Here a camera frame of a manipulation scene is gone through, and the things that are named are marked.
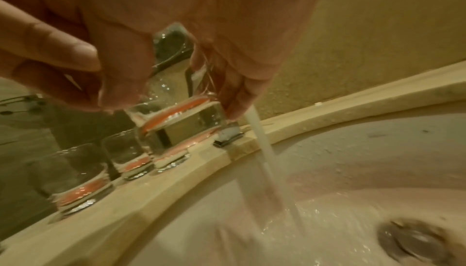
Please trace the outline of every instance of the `sink drain stopper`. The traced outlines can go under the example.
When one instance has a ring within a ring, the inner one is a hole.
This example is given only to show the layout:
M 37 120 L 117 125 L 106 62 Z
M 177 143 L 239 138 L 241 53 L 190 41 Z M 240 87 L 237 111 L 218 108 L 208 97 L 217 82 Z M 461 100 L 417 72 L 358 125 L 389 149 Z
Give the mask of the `sink drain stopper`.
M 388 256 L 402 264 L 414 258 L 426 265 L 465 265 L 464 248 L 449 242 L 442 228 L 421 221 L 399 219 L 382 224 L 377 238 Z

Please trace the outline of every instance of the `row of glasses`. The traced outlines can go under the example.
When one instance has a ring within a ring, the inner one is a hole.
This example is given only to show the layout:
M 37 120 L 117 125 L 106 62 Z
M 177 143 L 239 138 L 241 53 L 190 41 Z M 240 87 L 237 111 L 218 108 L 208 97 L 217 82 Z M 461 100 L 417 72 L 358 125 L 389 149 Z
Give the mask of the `row of glasses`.
M 179 25 L 170 27 L 156 37 L 154 46 L 179 31 L 183 31 Z M 153 170 L 178 166 L 189 158 L 190 146 L 228 125 L 211 66 L 204 60 L 202 67 L 193 69 L 189 56 L 164 58 L 153 67 L 146 95 L 125 110 L 135 129 L 103 139 L 102 148 L 85 144 L 29 165 L 30 183 L 62 216 L 87 208 L 113 191 L 107 158 L 124 180 L 131 181 Z

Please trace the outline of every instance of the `hand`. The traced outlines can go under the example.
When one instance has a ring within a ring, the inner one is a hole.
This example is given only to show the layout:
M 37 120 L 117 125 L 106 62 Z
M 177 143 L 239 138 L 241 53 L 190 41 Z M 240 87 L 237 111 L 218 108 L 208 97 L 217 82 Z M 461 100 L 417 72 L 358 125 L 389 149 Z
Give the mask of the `hand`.
M 0 77 L 98 111 L 100 64 L 88 38 L 75 0 L 0 0 Z
M 152 34 L 182 23 L 196 43 L 191 63 L 214 65 L 219 99 L 242 115 L 296 44 L 316 0 L 78 0 L 99 51 L 102 108 L 137 102 L 154 63 Z

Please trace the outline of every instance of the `beige wall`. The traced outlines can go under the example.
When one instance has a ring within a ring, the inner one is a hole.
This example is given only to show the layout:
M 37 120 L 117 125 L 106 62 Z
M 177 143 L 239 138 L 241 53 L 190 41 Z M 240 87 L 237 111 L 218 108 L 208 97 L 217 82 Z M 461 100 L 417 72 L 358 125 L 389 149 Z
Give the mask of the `beige wall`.
M 465 57 L 466 0 L 321 0 L 256 105 L 264 119 Z

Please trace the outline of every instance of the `white sink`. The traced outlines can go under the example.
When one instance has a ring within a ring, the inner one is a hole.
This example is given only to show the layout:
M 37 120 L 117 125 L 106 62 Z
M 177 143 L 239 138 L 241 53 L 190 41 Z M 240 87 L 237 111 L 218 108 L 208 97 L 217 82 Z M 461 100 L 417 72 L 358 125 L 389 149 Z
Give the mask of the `white sink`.
M 399 265 L 377 239 L 378 226 L 398 218 L 466 244 L 466 103 L 341 124 L 274 147 L 306 236 L 251 154 L 176 202 L 121 264 Z

